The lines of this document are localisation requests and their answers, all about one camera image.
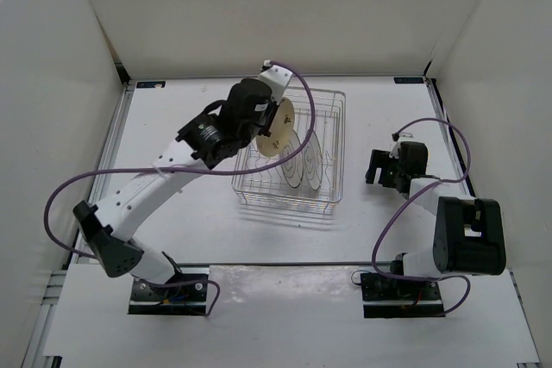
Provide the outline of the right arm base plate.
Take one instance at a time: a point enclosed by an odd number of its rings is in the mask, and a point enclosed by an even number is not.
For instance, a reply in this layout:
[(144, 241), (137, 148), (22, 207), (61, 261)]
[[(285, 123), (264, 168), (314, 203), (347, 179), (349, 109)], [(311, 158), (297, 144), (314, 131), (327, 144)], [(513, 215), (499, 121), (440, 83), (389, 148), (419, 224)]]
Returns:
[(444, 317), (441, 291), (435, 282), (384, 278), (365, 270), (354, 271), (351, 282), (361, 289), (365, 319)]

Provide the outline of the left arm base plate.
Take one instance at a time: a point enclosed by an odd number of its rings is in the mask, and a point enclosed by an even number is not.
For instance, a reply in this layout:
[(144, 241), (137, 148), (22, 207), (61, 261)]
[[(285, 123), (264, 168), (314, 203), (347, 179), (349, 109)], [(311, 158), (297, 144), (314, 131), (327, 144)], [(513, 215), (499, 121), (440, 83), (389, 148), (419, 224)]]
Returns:
[(129, 315), (200, 316), (207, 311), (210, 270), (208, 267), (181, 267), (183, 281), (193, 284), (168, 290), (152, 288), (135, 280), (129, 294)]

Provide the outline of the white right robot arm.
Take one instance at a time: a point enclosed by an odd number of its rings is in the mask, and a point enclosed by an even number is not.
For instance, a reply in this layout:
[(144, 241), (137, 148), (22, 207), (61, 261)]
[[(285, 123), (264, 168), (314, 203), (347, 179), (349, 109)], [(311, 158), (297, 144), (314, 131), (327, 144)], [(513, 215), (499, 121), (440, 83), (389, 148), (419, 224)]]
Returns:
[(504, 229), (499, 203), (461, 195), (456, 184), (426, 173), (429, 151), (421, 142), (400, 141), (391, 151), (372, 150), (367, 184), (394, 189), (406, 199), (401, 212), (415, 203), (436, 219), (432, 243), (422, 251), (400, 253), (387, 277), (390, 293), (405, 299), (424, 279), (503, 273)]

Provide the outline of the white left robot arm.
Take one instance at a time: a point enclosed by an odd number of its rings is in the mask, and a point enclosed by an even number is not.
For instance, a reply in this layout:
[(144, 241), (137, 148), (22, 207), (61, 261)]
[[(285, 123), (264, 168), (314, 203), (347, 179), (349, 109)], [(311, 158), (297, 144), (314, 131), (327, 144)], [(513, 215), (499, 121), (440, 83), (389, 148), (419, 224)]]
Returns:
[(88, 247), (110, 278), (130, 274), (162, 299), (178, 295), (180, 270), (166, 254), (135, 238), (141, 224), (192, 180), (213, 172), (258, 135), (267, 135), (291, 74), (281, 68), (234, 84), (224, 100), (186, 123), (151, 168), (111, 196), (73, 209)]

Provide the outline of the white plate green rim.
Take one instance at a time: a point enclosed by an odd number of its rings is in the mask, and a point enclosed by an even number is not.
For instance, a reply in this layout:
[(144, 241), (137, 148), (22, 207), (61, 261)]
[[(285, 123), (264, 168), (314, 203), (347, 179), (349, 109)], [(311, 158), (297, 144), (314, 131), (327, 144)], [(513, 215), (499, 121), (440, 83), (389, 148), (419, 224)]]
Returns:
[[(296, 132), (292, 132), (288, 142), (284, 145), (280, 158), (284, 159), (291, 153), (294, 153), (300, 145), (300, 141)], [(298, 153), (292, 159), (287, 160), (281, 166), (281, 170), (287, 184), (293, 189), (297, 189), (303, 180), (304, 162), (302, 153)]]

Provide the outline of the cream gold-rimmed plate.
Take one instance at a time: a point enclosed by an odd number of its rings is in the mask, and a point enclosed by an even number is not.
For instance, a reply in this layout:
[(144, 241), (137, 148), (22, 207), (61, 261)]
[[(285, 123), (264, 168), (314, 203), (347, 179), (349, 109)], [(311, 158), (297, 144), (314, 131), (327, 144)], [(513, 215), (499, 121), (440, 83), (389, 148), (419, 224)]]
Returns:
[(295, 109), (290, 99), (284, 97), (275, 113), (269, 136), (258, 135), (255, 139), (258, 152), (265, 157), (279, 155), (288, 143), (294, 130)]

